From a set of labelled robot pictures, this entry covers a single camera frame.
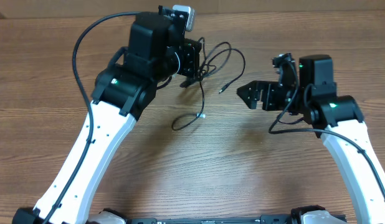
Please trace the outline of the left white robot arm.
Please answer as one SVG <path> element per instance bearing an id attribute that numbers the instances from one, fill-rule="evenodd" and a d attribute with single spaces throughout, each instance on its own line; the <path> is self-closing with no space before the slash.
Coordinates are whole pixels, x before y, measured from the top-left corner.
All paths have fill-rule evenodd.
<path id="1" fill-rule="evenodd" d="M 129 43 L 117 50 L 84 95 L 88 113 L 61 170 L 32 208 L 20 208 L 14 223 L 86 223 L 97 187 L 126 135 L 158 88 L 174 74 L 190 77 L 200 45 L 185 38 L 194 10 L 188 6 L 137 12 Z"/>

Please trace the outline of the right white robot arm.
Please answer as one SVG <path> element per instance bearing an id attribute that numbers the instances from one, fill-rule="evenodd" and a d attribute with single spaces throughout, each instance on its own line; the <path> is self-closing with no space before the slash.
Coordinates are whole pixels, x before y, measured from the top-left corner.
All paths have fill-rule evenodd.
<path id="1" fill-rule="evenodd" d="M 285 113 L 301 114 L 334 159 L 348 189 L 358 223 L 385 223 L 385 171 L 369 139 L 368 127 L 356 102 L 338 96 L 329 55 L 309 55 L 295 63 L 290 53 L 273 58 L 279 79 L 252 81 L 237 89 L 237 95 L 254 110 L 279 111 L 270 134 Z"/>

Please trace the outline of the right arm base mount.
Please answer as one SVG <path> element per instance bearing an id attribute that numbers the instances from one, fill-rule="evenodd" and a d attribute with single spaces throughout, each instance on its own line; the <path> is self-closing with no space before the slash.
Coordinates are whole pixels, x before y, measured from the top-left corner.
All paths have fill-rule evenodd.
<path id="1" fill-rule="evenodd" d="M 344 224 L 344 220 L 331 215 L 319 205 L 298 207 L 291 210 L 292 223 L 297 224 Z"/>

